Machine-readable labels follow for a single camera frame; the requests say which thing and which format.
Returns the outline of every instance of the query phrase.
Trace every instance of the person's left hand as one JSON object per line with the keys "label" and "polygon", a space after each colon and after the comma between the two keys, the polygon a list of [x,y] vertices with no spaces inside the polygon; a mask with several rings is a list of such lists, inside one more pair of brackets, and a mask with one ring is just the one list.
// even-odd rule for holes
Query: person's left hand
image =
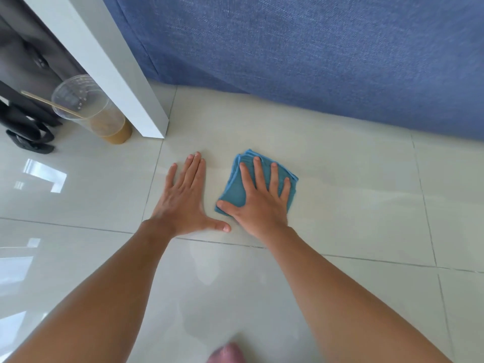
{"label": "person's left hand", "polygon": [[165,190],[156,205],[150,221],[170,229],[173,237],[203,229],[230,232],[226,222],[209,218],[202,206],[205,182],[205,159],[196,152],[190,154],[176,183],[173,183],[177,164],[173,163],[166,175]]}

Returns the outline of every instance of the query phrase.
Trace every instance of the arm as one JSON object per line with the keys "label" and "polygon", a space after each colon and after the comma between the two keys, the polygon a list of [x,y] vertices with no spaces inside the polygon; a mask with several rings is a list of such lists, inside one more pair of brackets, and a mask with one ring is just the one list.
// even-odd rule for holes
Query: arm
{"label": "arm", "polygon": [[307,245],[287,226],[290,182],[277,193],[277,166],[269,190],[262,166],[254,159],[256,186],[244,164],[240,170],[245,206],[217,206],[259,238],[275,257],[296,301],[330,363],[450,363],[430,341],[381,300]]}
{"label": "arm", "polygon": [[205,160],[190,155],[177,182],[173,164],[151,219],[62,300],[8,363],[123,363],[135,343],[153,277],[169,241],[205,228],[230,231],[203,213]]}

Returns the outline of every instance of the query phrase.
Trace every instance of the blue fabric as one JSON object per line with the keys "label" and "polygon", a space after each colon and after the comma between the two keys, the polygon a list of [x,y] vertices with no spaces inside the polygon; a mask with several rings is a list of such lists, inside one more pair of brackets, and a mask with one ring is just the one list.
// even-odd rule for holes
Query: blue fabric
{"label": "blue fabric", "polygon": [[[252,182],[256,183],[256,177],[254,173],[254,157],[260,157],[260,161],[262,163],[262,171],[264,172],[264,179],[266,180],[266,186],[269,189],[269,182],[270,182],[270,165],[275,162],[264,155],[258,154],[251,149],[248,149],[243,154],[237,154],[234,162],[232,164],[232,171],[230,172],[230,177],[227,182],[227,186],[225,186],[224,193],[220,196],[219,200],[228,201],[231,204],[241,207],[245,205],[245,189],[242,183],[242,176],[240,174],[240,163],[245,163],[247,168],[249,169],[250,176],[252,178]],[[287,211],[291,207],[292,200],[294,195],[296,194],[296,183],[299,180],[296,176],[294,176],[290,171],[285,169],[281,164],[277,163],[278,167],[278,174],[279,174],[279,188],[278,194],[281,195],[282,188],[284,186],[284,179],[286,177],[289,178],[291,182],[291,189],[289,191],[289,198],[287,200]],[[215,211],[220,214],[228,215],[219,207],[215,206]]]}
{"label": "blue fabric", "polygon": [[484,140],[484,0],[104,0],[148,77]]}

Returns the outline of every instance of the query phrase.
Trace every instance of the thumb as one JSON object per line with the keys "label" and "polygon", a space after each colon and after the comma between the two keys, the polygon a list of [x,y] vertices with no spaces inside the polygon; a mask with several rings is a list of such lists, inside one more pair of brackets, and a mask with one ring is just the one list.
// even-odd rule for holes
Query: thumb
{"label": "thumb", "polygon": [[237,210],[239,207],[236,207],[234,204],[231,204],[228,201],[218,200],[217,207],[222,211],[225,211],[228,215],[235,217]]}
{"label": "thumb", "polygon": [[228,225],[228,223],[222,220],[217,220],[209,217],[207,217],[207,224],[205,226],[207,229],[222,230],[226,233],[232,230],[232,228],[230,227],[230,225]]}

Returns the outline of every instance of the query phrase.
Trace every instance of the plastic cup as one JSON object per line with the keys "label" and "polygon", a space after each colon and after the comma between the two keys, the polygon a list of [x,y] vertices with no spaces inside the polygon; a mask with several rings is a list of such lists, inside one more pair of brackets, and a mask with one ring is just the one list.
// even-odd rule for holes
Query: plastic cup
{"label": "plastic cup", "polygon": [[52,93],[52,102],[83,118],[53,107],[59,116],[77,122],[112,144],[122,144],[131,137],[129,121],[89,75],[64,81]]}

